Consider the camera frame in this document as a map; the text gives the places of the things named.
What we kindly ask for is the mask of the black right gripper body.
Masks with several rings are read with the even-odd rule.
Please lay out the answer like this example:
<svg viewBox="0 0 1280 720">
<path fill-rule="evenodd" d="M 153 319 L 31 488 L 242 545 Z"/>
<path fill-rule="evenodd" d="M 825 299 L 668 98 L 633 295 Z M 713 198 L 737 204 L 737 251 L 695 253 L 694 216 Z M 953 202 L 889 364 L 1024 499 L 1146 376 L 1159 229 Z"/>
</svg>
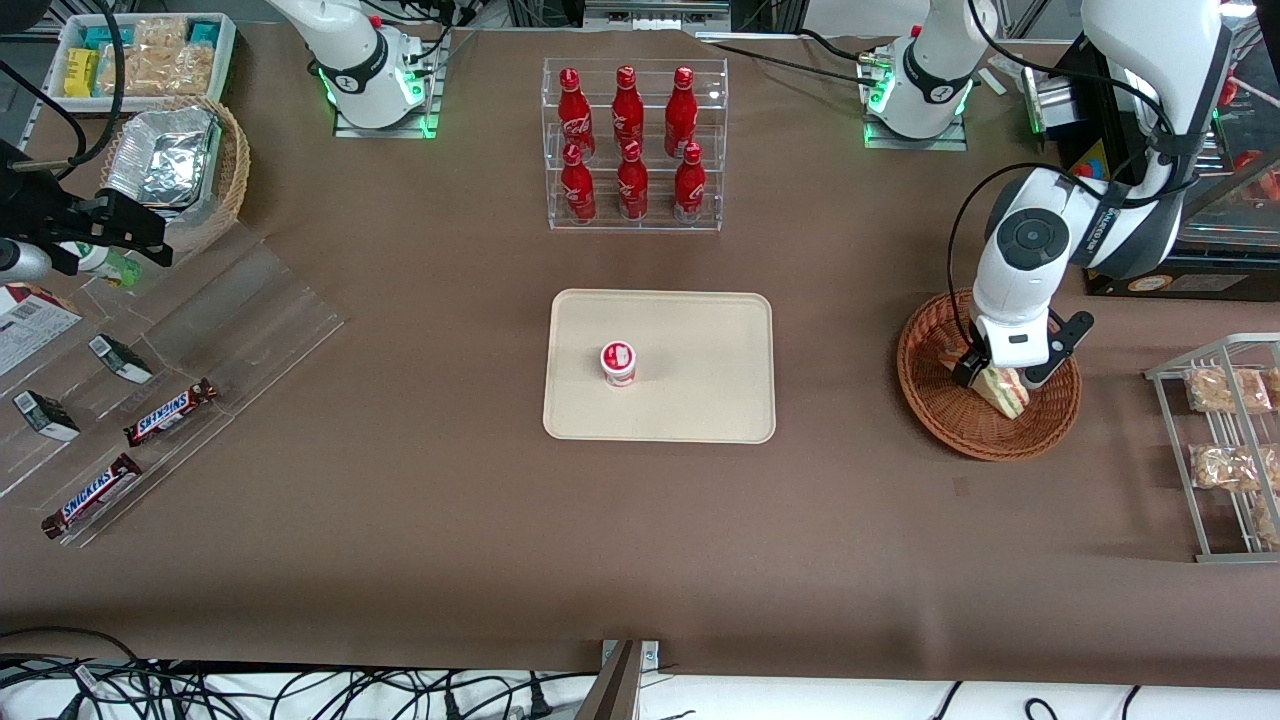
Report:
<svg viewBox="0 0 1280 720">
<path fill-rule="evenodd" d="M 73 209 L 76 199 L 47 170 L 12 168 L 24 160 L 29 158 L 1 141 L 1 236 L 29 243 L 51 242 L 54 229 Z"/>
</svg>

